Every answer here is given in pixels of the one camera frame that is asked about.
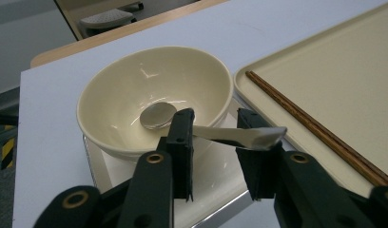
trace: bowl rim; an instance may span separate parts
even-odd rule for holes
[[[105,152],[108,153],[108,150],[110,150],[111,152],[110,153],[117,153],[118,155],[122,155],[122,156],[126,156],[126,155],[131,155],[131,156],[137,156],[138,154],[142,154],[142,153],[145,153],[145,152],[149,152],[149,151],[152,151],[152,150],[156,150],[156,147],[155,148],[143,148],[143,149],[129,149],[129,148],[121,148],[121,147],[118,147],[118,146],[113,146],[113,145],[110,145],[110,144],[107,144],[107,143],[104,143],[104,142],[100,142],[96,137],[93,137],[88,131],[87,129],[84,127],[84,125],[82,124],[82,117],[81,117],[81,102],[82,102],[82,99],[83,97],[85,96],[86,92],[87,92],[87,89],[89,88],[89,86],[91,85],[91,83],[98,77],[100,77],[102,74],[103,71],[107,70],[108,67],[112,66],[112,65],[115,65],[121,61],[124,61],[125,58],[128,58],[130,56],[133,56],[133,55],[136,55],[136,54],[139,54],[139,53],[142,53],[142,52],[147,52],[147,51],[151,51],[151,50],[154,50],[154,49],[162,49],[162,48],[184,48],[184,49],[190,49],[190,50],[195,50],[195,51],[198,51],[198,52],[201,52],[205,55],[208,55],[210,57],[212,57],[214,60],[216,60],[222,67],[223,67],[223,70],[225,71],[225,75],[227,75],[227,79],[228,79],[228,82],[229,82],[229,90],[228,90],[228,98],[226,99],[226,102],[225,104],[223,104],[223,108],[221,108],[221,110],[219,111],[218,115],[213,119],[213,121],[208,125],[208,126],[212,126],[214,124],[216,124],[218,122],[218,120],[220,118],[223,117],[224,113],[227,111],[227,108],[229,106],[229,104],[231,103],[231,100],[233,98],[233,89],[234,89],[234,85],[233,85],[233,79],[232,79],[232,76],[230,74],[230,71],[229,69],[227,68],[226,64],[224,62],[222,62],[219,58],[217,58],[215,55],[207,52],[207,51],[204,51],[202,49],[199,49],[199,48],[195,48],[195,47],[185,47],[185,46],[161,46],[161,47],[150,47],[150,48],[146,48],[146,49],[142,49],[142,50],[138,50],[138,51],[135,51],[135,52],[132,52],[128,55],[125,55],[113,62],[111,62],[110,64],[104,66],[103,68],[101,68],[99,71],[96,72],[96,74],[87,82],[87,84],[85,85],[84,89],[82,90],[82,92],[80,93],[80,96],[79,96],[79,99],[78,99],[78,103],[77,103],[77,108],[76,108],[76,119],[77,119],[77,123],[80,127],[80,129],[82,130],[82,133],[88,137],[91,141],[93,141],[95,144],[97,144],[101,149],[103,149]]]

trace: beige tray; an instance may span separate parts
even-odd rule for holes
[[[236,127],[239,107],[231,103],[221,127]],[[175,227],[194,226],[247,191],[235,147],[216,142],[203,147],[203,142],[194,142],[194,201],[175,200]],[[93,180],[102,193],[132,177],[134,164],[109,156],[88,139],[85,145]]]
[[[372,185],[247,79],[247,70],[388,174],[388,4],[235,74],[238,93],[271,124],[287,126],[288,141],[366,197]]]

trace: wooden table edge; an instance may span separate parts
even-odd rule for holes
[[[190,13],[209,8],[226,1],[227,0],[198,1],[184,7],[173,9],[173,10],[146,18],[145,20],[142,20],[142,21],[128,24],[121,28],[117,28],[66,46],[62,46],[53,50],[43,52],[41,54],[38,54],[36,57],[34,57],[31,60],[30,67],[33,68],[44,64],[48,64],[50,62],[65,58],[69,55],[100,46],[102,44],[117,40],[119,38],[128,36],[130,34],[134,34],[136,32],[139,32],[145,29],[149,29],[149,28],[161,25],[165,22],[175,20],[177,18],[186,16]]]

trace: chopsticks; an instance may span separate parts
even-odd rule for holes
[[[289,112],[295,119],[303,124],[322,142],[336,152],[342,159],[348,162],[364,178],[375,186],[388,185],[388,176],[377,168],[374,164],[366,160],[360,153],[342,141],[330,130],[325,128],[321,123],[303,111],[296,104],[282,95],[276,88],[267,83],[253,71],[246,71],[245,75],[268,96],[274,99],[280,106]]]

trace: spoon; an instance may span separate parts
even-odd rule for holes
[[[171,124],[176,107],[169,103],[155,103],[140,116],[141,125],[147,129],[160,129]],[[193,135],[250,150],[268,150],[285,135],[286,127],[259,127],[250,129],[193,126]]]

